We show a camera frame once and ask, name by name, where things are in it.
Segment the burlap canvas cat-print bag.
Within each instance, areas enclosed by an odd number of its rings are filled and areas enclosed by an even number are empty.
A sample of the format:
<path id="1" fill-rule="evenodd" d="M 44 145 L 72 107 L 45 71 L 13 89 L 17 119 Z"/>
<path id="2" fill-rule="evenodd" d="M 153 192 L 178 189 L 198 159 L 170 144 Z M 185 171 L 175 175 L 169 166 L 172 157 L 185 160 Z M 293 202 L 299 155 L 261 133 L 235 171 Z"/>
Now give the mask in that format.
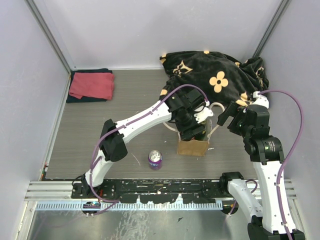
<path id="1" fill-rule="evenodd" d="M 204 140 L 192 140 L 186 141 L 181 139 L 181 135 L 176 128 L 169 126 L 166 122 L 163 125 L 169 130 L 177 134 L 177 154 L 185 156 L 203 157 L 209 150 L 210 139 L 212 134 L 218 129 L 219 125 L 213 127 L 212 120 L 207 119 L 207 132 Z"/>

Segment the purple soda can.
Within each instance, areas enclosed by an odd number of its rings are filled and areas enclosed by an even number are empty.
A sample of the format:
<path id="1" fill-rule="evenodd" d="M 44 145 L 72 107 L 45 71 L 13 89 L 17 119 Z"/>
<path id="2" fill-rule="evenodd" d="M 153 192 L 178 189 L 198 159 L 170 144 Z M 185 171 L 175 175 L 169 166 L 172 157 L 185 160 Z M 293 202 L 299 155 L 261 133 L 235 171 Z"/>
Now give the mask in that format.
<path id="1" fill-rule="evenodd" d="M 152 150 L 148 154 L 149 166 L 153 170 L 159 170 L 162 167 L 163 155 L 158 150 Z"/>

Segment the green bottle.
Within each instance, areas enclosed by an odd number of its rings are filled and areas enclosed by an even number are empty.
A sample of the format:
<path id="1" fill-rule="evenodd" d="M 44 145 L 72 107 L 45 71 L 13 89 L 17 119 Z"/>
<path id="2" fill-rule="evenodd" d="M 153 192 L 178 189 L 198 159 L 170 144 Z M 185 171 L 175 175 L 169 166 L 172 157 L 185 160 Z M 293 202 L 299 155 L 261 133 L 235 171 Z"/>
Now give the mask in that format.
<path id="1" fill-rule="evenodd" d="M 202 127 L 201 132 L 196 135 L 195 139 L 198 141 L 204 141 L 207 135 L 208 121 L 205 120 L 201 122 L 200 126 Z"/>

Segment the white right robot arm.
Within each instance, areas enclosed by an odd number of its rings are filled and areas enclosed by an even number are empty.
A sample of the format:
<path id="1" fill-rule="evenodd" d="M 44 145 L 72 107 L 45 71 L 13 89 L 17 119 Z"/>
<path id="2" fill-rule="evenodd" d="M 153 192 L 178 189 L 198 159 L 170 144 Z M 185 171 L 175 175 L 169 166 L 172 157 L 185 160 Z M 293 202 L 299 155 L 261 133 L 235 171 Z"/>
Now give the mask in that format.
<path id="1" fill-rule="evenodd" d="M 262 202 L 254 197 L 239 172 L 224 172 L 219 178 L 219 191 L 233 197 L 245 214 L 251 240 L 304 240 L 289 209 L 285 181 L 281 173 L 285 162 L 281 141 L 270 135 L 270 114 L 266 105 L 247 107 L 232 102 L 218 116 L 222 126 L 228 117 L 230 132 L 243 138 L 244 149 L 256 171 Z"/>

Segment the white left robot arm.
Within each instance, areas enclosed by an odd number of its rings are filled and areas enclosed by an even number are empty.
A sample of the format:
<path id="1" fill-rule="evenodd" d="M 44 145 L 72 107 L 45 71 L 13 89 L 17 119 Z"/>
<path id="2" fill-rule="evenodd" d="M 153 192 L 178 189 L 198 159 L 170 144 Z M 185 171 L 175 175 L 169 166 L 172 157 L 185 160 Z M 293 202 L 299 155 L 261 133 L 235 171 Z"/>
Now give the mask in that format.
<path id="1" fill-rule="evenodd" d="M 204 134 L 205 121 L 213 115 L 204 91 L 192 84 L 183 84 L 170 92 L 163 90 L 155 104 L 132 117 L 117 122 L 107 120 L 94 147 L 89 170 L 80 178 L 83 195 L 88 198 L 99 195 L 105 175 L 113 163 L 128 154 L 127 144 L 136 136 L 172 122 L 180 139 L 190 141 Z"/>

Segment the black floral fleece blanket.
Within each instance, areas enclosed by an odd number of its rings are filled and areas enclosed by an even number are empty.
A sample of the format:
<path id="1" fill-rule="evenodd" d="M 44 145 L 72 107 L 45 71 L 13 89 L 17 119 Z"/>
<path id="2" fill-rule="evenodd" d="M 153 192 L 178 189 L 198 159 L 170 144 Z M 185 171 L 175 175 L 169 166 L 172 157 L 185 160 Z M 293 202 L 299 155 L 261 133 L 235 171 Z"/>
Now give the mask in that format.
<path id="1" fill-rule="evenodd" d="M 250 96 L 265 91 L 270 82 L 261 57 L 241 62 L 217 51 L 179 51 L 159 58 L 168 76 L 160 92 L 163 99 L 181 85 L 190 84 L 203 90 L 210 103 L 240 106 L 252 103 Z"/>

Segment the pink folded cloth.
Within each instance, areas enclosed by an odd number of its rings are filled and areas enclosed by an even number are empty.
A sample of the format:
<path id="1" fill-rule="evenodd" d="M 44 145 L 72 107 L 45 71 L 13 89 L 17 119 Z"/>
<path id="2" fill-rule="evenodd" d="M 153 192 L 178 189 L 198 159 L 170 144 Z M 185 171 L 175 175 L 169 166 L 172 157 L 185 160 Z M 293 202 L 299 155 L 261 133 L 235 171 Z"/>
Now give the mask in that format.
<path id="1" fill-rule="evenodd" d="M 69 94 L 77 99 L 90 97 L 112 100 L 115 88 L 114 79 L 115 76 L 109 72 L 76 72 Z"/>

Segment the dark teal folded cloth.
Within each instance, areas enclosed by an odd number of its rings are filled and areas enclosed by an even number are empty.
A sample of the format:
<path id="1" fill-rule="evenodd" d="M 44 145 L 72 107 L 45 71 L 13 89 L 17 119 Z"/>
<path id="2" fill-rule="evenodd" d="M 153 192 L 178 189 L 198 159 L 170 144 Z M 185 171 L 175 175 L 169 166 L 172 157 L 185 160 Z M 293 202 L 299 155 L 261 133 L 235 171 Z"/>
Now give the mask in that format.
<path id="1" fill-rule="evenodd" d="M 100 68 L 100 69 L 83 69 L 83 70 L 73 70 L 71 71 L 71 76 L 70 76 L 70 86 L 69 90 L 71 87 L 71 83 L 73 81 L 75 73 L 112 73 L 113 72 L 107 68 Z M 108 100 L 105 99 L 100 99 L 100 98 L 93 98 L 93 97 L 83 97 L 81 99 L 77 99 L 69 94 L 68 90 L 68 95 L 66 102 L 67 103 L 94 103 L 94 102 L 106 102 Z"/>

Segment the black mounting base rail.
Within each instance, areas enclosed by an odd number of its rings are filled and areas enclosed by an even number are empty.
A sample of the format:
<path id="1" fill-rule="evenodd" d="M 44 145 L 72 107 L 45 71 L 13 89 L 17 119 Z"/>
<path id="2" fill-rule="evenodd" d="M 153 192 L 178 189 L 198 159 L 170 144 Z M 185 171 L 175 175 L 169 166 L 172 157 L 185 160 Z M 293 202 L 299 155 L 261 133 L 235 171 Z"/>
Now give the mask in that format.
<path id="1" fill-rule="evenodd" d="M 178 197 L 183 204 L 207 204 L 233 198 L 227 184 L 215 179 L 105 179 L 94 190 L 101 198 L 124 204 L 172 204 Z"/>

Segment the aluminium frame rail front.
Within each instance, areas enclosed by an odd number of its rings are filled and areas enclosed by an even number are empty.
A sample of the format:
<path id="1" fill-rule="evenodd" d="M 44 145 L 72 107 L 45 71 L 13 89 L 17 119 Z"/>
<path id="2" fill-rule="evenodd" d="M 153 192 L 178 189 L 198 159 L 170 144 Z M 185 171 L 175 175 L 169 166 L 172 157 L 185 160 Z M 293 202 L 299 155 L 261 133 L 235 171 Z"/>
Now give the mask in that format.
<path id="1" fill-rule="evenodd" d="M 71 199 L 73 192 L 72 181 L 31 181 L 25 194 L 25 201 L 55 201 Z M 285 190 L 288 200 L 296 200 L 297 195 L 290 180 L 285 180 Z M 258 188 L 253 192 L 257 200 L 261 198 Z"/>

